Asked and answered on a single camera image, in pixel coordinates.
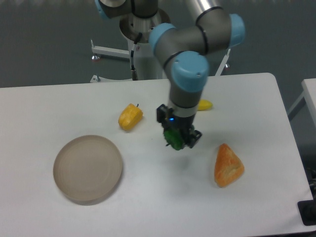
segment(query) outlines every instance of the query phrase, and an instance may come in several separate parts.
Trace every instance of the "round plate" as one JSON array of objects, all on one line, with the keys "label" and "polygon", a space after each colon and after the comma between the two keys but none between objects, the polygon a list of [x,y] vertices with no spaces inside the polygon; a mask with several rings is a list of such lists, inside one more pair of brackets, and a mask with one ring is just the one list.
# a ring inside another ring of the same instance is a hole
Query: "round plate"
[{"label": "round plate", "polygon": [[56,157],[53,175],[58,188],[75,201],[94,201],[113,189],[122,172],[122,157],[108,139],[76,138]]}]

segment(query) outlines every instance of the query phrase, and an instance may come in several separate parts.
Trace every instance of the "light blue joint cap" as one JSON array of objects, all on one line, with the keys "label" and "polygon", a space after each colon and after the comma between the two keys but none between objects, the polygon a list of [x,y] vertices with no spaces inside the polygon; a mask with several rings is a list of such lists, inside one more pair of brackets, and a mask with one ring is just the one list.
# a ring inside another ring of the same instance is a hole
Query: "light blue joint cap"
[{"label": "light blue joint cap", "polygon": [[171,75],[174,82],[186,92],[203,90],[209,72],[206,58],[197,52],[185,51],[173,61]]},{"label": "light blue joint cap", "polygon": [[101,7],[101,5],[100,5],[100,3],[99,3],[99,0],[94,0],[94,2],[95,2],[95,5],[97,6],[97,9],[98,9],[98,12],[99,12],[101,18],[102,18],[103,20],[108,20],[109,18],[108,18],[108,16],[105,14],[105,12],[103,11],[103,9],[102,9],[102,7]]},{"label": "light blue joint cap", "polygon": [[167,31],[172,28],[175,28],[174,25],[169,23],[162,23],[160,25],[157,25],[153,31],[149,35],[149,44],[153,49],[153,52],[155,52],[156,45],[160,39],[160,37]]},{"label": "light blue joint cap", "polygon": [[234,47],[242,43],[245,39],[246,29],[245,24],[240,16],[237,14],[230,14],[232,23],[231,41],[228,48]]}]

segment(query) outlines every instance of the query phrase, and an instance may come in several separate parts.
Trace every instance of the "yellow bell pepper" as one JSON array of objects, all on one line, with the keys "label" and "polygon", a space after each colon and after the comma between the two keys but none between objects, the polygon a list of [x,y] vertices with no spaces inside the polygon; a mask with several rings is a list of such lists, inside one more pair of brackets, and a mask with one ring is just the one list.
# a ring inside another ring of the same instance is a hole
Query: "yellow bell pepper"
[{"label": "yellow bell pepper", "polygon": [[200,100],[199,103],[198,103],[197,110],[198,111],[208,110],[208,109],[210,109],[212,107],[213,107],[212,102],[210,102],[208,100]]},{"label": "yellow bell pepper", "polygon": [[143,117],[143,111],[133,104],[129,104],[121,113],[118,124],[125,130],[131,130]]}]

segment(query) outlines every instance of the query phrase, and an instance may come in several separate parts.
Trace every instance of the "orange bread slice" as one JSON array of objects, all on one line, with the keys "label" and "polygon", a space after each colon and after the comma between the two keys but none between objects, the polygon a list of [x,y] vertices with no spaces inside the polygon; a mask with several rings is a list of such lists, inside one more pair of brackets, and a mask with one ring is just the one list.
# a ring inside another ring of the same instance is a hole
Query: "orange bread slice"
[{"label": "orange bread slice", "polygon": [[218,186],[225,187],[231,184],[243,174],[244,170],[241,160],[233,150],[227,144],[222,144],[217,153],[214,171]]}]

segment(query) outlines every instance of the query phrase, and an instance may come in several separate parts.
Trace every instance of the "white table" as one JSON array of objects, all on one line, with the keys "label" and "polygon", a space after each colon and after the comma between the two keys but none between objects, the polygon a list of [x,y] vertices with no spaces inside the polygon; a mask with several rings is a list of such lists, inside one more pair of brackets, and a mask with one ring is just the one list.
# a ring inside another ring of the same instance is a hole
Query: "white table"
[{"label": "white table", "polygon": [[[203,133],[193,148],[165,146],[156,108],[167,80],[0,89],[0,236],[240,237],[314,231],[297,202],[312,199],[275,78],[210,77],[198,112]],[[144,112],[132,132],[117,120],[129,103]],[[52,168],[70,140],[112,140],[124,162],[116,191],[80,206],[56,187]],[[214,182],[220,144],[245,166],[226,188]]]}]

